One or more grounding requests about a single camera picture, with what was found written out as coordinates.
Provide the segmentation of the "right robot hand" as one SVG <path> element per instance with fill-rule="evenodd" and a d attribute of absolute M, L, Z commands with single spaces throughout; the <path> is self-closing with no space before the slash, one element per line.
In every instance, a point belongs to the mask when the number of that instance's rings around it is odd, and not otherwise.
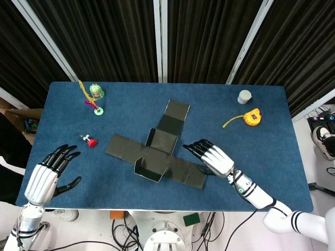
<path fill-rule="evenodd" d="M 192 144 L 183 144 L 183 148 L 190 151 L 220 178 L 226 178 L 234 169 L 234 161 L 207 139 L 201 139 Z"/>

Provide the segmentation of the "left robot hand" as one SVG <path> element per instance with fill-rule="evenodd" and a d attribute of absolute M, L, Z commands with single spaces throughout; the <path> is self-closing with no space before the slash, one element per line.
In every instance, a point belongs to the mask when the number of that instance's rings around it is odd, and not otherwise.
<path fill-rule="evenodd" d="M 69 162 L 80 155 L 80 152 L 74 151 L 76 148 L 76 145 L 61 145 L 34 167 L 24 193 L 30 204 L 40 207 L 45 206 L 52 198 L 73 189 L 79 184 L 82 180 L 80 176 L 68 185 L 57 186 L 59 178 Z"/>

